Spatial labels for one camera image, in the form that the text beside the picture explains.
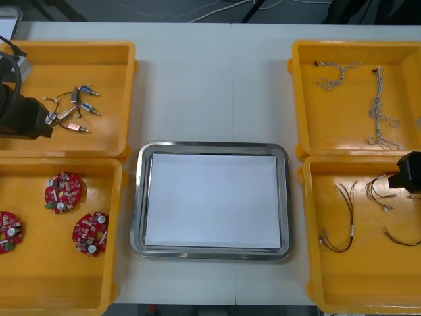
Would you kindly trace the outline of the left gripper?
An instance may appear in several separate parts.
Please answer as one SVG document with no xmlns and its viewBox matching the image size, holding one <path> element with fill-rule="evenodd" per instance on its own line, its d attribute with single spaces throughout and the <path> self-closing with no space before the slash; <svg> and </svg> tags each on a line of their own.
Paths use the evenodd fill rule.
<svg viewBox="0 0 421 316">
<path fill-rule="evenodd" d="M 14 139 L 50 138 L 53 129 L 45 122 L 49 111 L 34 98 L 1 101 L 1 137 Z"/>
</svg>

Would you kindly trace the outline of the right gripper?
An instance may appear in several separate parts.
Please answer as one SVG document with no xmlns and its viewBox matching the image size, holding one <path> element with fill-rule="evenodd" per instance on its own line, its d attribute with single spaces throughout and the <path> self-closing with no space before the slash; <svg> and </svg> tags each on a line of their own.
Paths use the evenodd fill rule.
<svg viewBox="0 0 421 316">
<path fill-rule="evenodd" d="M 399 173 L 389 177 L 390 188 L 405 188 L 420 194 L 420 152 L 413 151 L 399 159 Z"/>
</svg>

